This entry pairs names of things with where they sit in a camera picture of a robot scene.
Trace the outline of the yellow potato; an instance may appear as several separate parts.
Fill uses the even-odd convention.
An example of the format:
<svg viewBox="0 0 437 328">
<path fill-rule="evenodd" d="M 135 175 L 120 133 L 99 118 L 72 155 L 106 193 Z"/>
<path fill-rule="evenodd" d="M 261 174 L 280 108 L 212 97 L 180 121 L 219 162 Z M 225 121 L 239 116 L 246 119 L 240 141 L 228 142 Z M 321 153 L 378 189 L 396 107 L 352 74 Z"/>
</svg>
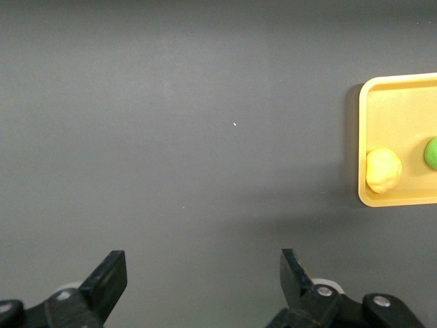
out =
<svg viewBox="0 0 437 328">
<path fill-rule="evenodd" d="M 366 156 L 366 183 L 374 193 L 387 193 L 399 184 L 402 169 L 400 158 L 391 149 L 376 148 Z"/>
</svg>

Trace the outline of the orange plastic tray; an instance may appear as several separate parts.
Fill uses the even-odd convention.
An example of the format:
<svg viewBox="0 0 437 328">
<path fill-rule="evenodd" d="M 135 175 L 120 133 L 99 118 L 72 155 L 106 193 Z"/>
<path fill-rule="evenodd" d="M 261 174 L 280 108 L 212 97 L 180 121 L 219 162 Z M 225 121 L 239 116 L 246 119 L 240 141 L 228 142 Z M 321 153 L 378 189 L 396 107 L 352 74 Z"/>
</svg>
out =
<svg viewBox="0 0 437 328">
<path fill-rule="evenodd" d="M 370 207 L 437 204 L 437 170 L 424 159 L 437 137 L 437 72 L 376 77 L 358 100 L 358 196 Z M 383 194 L 366 182 L 366 156 L 389 148 L 400 159 L 399 183 Z"/>
</svg>

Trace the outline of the green apple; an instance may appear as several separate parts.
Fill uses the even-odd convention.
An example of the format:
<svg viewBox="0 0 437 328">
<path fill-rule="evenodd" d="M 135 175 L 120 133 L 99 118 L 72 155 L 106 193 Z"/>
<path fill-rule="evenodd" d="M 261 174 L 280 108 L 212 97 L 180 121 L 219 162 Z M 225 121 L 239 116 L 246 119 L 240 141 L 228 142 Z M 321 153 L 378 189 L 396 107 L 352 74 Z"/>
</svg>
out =
<svg viewBox="0 0 437 328">
<path fill-rule="evenodd" d="M 428 141 L 423 157 L 430 168 L 437 170 L 437 136 Z"/>
</svg>

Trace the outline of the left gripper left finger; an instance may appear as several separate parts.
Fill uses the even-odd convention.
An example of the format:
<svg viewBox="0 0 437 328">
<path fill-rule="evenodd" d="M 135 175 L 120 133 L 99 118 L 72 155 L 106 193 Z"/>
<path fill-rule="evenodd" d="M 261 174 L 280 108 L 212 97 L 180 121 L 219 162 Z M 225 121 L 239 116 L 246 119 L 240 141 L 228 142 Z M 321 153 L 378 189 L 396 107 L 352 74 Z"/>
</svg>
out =
<svg viewBox="0 0 437 328">
<path fill-rule="evenodd" d="M 126 254 L 111 251 L 77 288 L 63 288 L 26 309 L 0 300 L 0 328 L 104 328 L 128 284 Z"/>
</svg>

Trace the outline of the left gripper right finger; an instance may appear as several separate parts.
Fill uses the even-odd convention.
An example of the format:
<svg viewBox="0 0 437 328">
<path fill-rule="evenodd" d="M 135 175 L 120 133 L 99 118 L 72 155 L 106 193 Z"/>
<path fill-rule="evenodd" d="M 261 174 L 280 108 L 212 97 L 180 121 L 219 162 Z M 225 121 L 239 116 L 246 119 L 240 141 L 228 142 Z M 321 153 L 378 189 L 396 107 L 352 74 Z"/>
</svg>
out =
<svg viewBox="0 0 437 328">
<path fill-rule="evenodd" d="M 397 297 L 370 293 L 357 302 L 335 282 L 311 279 L 293 249 L 282 249 L 280 283 L 287 301 L 265 328 L 425 328 Z"/>
</svg>

